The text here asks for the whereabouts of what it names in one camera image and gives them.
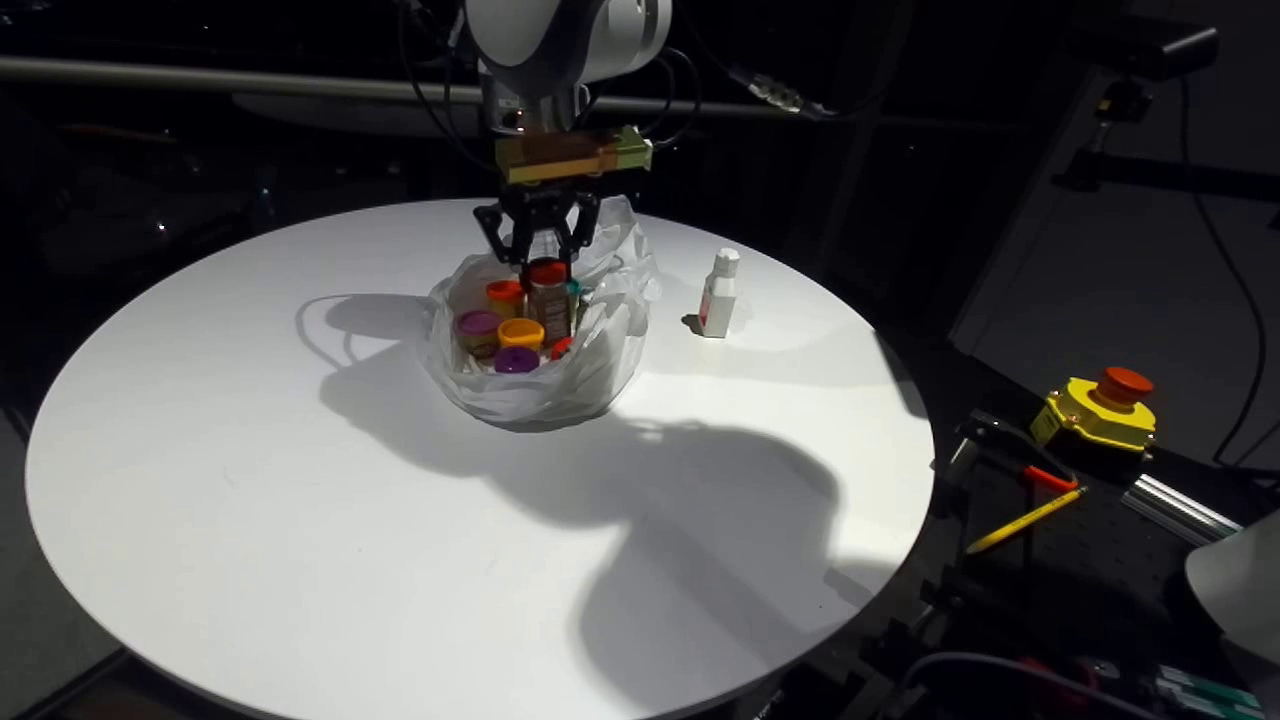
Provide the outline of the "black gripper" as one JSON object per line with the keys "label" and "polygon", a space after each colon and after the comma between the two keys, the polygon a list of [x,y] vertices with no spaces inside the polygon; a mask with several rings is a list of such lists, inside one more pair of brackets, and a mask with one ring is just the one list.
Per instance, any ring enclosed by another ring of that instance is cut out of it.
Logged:
{"label": "black gripper", "polygon": [[476,202],[473,216],[501,265],[518,265],[503,216],[528,233],[563,233],[560,255],[577,259],[595,234],[602,198],[568,189],[503,189],[501,202]]}

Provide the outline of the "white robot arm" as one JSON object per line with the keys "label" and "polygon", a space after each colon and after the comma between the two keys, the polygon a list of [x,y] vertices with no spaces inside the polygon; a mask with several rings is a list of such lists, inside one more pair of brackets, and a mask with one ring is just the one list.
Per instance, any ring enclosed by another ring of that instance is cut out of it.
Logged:
{"label": "white robot arm", "polygon": [[589,83],[654,65],[670,28],[671,0],[464,0],[501,178],[476,224],[501,265],[523,265],[542,233],[574,259],[591,244],[602,178],[654,166],[650,133],[591,133],[582,112]]}

